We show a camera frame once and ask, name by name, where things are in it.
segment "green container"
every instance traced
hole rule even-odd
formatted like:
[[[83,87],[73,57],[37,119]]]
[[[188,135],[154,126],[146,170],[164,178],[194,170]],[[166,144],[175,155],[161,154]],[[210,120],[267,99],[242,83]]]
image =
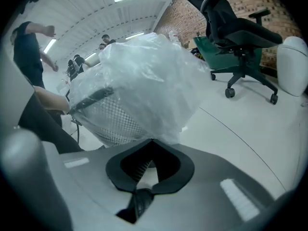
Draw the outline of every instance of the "green container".
[[[217,55],[220,52],[220,49],[214,46],[206,36],[194,37],[193,40],[211,69],[233,67],[239,64],[238,58],[233,54]],[[262,49],[255,49],[254,52],[255,56],[253,59],[250,59],[247,66],[253,69],[259,69]]]

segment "white trash can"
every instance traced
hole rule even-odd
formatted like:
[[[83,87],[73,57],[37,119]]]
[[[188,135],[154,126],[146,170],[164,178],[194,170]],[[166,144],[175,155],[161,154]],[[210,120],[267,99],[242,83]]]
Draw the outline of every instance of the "white trash can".
[[[308,85],[308,47],[298,37],[288,37],[277,49],[277,75],[281,89],[300,96]]]

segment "brick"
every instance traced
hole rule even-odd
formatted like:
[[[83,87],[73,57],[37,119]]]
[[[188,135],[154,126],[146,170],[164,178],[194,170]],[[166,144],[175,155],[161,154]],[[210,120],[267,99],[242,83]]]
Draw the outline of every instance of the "brick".
[[[236,16],[246,19],[250,19],[249,14],[268,8],[271,15],[262,18],[265,28],[279,33],[283,39],[289,36],[302,37],[296,22],[279,0],[228,0],[228,2]],[[154,31],[168,37],[169,31],[175,30],[184,45],[195,37],[197,32],[205,35],[205,29],[205,18],[187,0],[173,0],[173,5],[166,9]],[[276,54],[277,47],[263,49],[261,65],[276,68]]]

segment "ceiling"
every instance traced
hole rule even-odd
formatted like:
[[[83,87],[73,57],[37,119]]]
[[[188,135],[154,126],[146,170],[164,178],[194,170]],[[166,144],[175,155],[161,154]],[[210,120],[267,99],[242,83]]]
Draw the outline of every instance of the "ceiling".
[[[108,34],[117,42],[140,32],[154,30],[172,0],[39,0],[30,3],[15,21],[54,25],[56,43],[48,55],[59,62],[67,62],[75,54],[84,58],[98,50],[102,35]],[[37,35],[44,49],[50,38]]]

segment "green bin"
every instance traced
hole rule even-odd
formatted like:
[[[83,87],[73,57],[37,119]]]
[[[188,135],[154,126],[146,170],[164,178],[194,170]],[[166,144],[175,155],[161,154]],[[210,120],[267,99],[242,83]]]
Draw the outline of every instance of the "green bin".
[[[238,66],[239,60],[233,54],[219,54],[220,49],[214,46],[206,36],[193,38],[199,52],[208,63],[211,69],[221,69],[227,67]],[[247,66],[253,69],[260,68],[262,49],[254,50],[255,56],[250,59]]]

